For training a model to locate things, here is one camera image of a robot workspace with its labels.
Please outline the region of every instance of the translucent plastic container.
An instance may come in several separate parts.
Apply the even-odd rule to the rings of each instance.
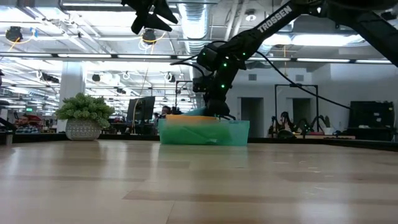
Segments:
[[[246,146],[250,122],[160,119],[158,128],[162,144]]]

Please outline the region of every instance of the ceiling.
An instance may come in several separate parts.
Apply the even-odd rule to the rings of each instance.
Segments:
[[[15,7],[16,0],[7,0],[6,4],[0,6],[0,52],[193,55],[211,41],[230,39],[235,33],[256,26],[280,6],[278,0],[170,0],[170,9],[178,19],[178,24],[168,22],[173,31],[155,31],[157,42],[147,45],[143,41],[142,32],[139,35],[131,32],[130,26],[136,18],[135,13],[127,6],[122,7],[120,1],[61,2],[59,5],[57,0],[36,0],[33,6]],[[249,20],[248,11],[251,11],[251,18],[255,17],[255,20]],[[10,26],[22,28],[21,43],[14,44],[5,38]],[[336,36],[341,37],[339,42],[336,42]],[[300,16],[264,43],[260,50],[271,57],[383,58],[353,30],[344,27],[336,29],[334,22],[311,16]],[[9,100],[13,105],[26,105],[34,101],[41,105],[41,113],[51,113],[57,108],[59,85],[40,80],[38,71],[54,76],[62,82],[62,58],[43,60],[3,57],[0,60],[0,69],[6,75],[2,79],[3,85],[21,86],[2,87],[0,97]],[[86,92],[94,96],[112,98],[107,102],[120,111],[127,110],[129,99],[140,96],[158,96],[157,110],[162,105],[170,106],[175,101],[175,83],[168,81],[167,74],[172,74],[176,80],[181,81],[191,80],[193,76],[186,66],[170,66],[168,62],[153,60],[138,62],[95,60],[95,57],[88,57],[82,63],[85,64],[88,75]],[[322,65],[309,62],[277,63],[280,68],[296,68],[300,75],[309,75]],[[260,69],[267,68],[267,65],[257,63],[253,64],[252,68],[255,73],[260,73]],[[100,82],[91,79],[94,74],[101,76]],[[235,83],[246,81],[239,73]],[[258,84],[270,82],[277,82],[277,79],[260,78]],[[116,86],[126,90],[126,94],[117,93],[114,88]],[[178,105],[184,111],[190,110],[196,107],[197,99],[190,90],[182,90],[178,96]]]

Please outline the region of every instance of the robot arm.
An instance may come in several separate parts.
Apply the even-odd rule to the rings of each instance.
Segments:
[[[227,43],[218,46],[208,44],[198,55],[197,62],[214,76],[200,77],[193,81],[194,92],[204,92],[208,115],[229,115],[225,103],[226,93],[244,62],[261,46],[264,40],[275,34],[301,14],[328,17],[337,24],[354,29],[395,66],[398,66],[398,31],[372,11],[345,9],[324,0],[291,0],[267,17],[256,27],[245,30]]]

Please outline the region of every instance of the ceiling duct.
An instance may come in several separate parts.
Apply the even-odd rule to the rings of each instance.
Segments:
[[[178,4],[181,14],[181,27],[184,38],[193,41],[185,42],[188,54],[198,54],[207,44],[198,40],[204,39],[208,34],[209,5],[208,4]]]

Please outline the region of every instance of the pipe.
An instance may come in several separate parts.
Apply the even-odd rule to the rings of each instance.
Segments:
[[[225,33],[224,41],[228,41],[229,35],[231,35],[232,25],[234,24],[236,11],[238,10],[238,4],[239,4],[239,0],[235,0],[235,2],[232,5],[231,17],[229,18],[228,25],[226,26],[226,33]]]
[[[236,34],[238,34],[238,32],[239,32],[239,28],[241,27],[244,13],[246,12],[246,7],[248,6],[248,4],[249,4],[249,0],[243,0],[241,12],[239,13],[239,18],[234,27],[234,32],[232,33],[233,37],[236,36]]]
[[[208,35],[209,5],[207,4],[178,4],[181,13],[181,28],[184,38],[203,39]],[[198,54],[206,45],[205,42],[186,42],[188,54]]]

